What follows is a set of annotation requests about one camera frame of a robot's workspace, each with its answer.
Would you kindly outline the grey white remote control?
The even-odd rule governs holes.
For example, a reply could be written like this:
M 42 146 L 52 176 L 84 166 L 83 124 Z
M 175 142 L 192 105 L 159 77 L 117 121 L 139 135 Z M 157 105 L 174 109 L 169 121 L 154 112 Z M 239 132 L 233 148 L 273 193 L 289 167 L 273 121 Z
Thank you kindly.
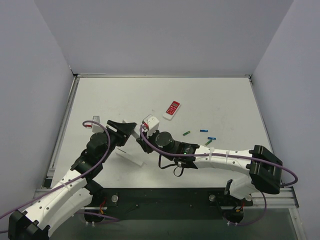
M 133 124 L 134 122 L 128 121 L 126 119 L 123 119 L 122 123 L 124 123 L 124 124 Z M 140 138 L 140 126 L 137 123 L 135 123 L 134 129 L 131 131 L 131 135 L 135 139 L 139 139 Z

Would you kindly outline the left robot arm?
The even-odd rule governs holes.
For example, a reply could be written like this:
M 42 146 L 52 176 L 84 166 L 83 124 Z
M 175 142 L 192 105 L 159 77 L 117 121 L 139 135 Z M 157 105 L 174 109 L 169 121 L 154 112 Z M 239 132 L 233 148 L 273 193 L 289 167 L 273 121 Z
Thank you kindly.
M 48 240 L 54 231 L 81 208 L 101 203 L 101 186 L 94 178 L 116 147 L 128 141 L 137 124 L 107 121 L 108 127 L 90 121 L 93 135 L 62 179 L 48 192 L 12 211 L 10 240 Z

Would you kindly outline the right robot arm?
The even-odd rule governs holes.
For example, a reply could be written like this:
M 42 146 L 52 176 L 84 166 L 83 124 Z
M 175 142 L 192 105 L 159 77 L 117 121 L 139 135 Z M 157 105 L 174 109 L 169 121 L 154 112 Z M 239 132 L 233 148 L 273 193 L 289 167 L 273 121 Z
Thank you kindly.
M 257 192 L 277 195 L 280 192 L 283 162 L 262 145 L 249 150 L 223 150 L 174 140 L 169 132 L 156 130 L 133 131 L 144 152 L 157 152 L 170 160 L 171 166 L 185 169 L 220 169 L 240 173 L 229 179 L 225 195 L 238 200 L 252 200 Z

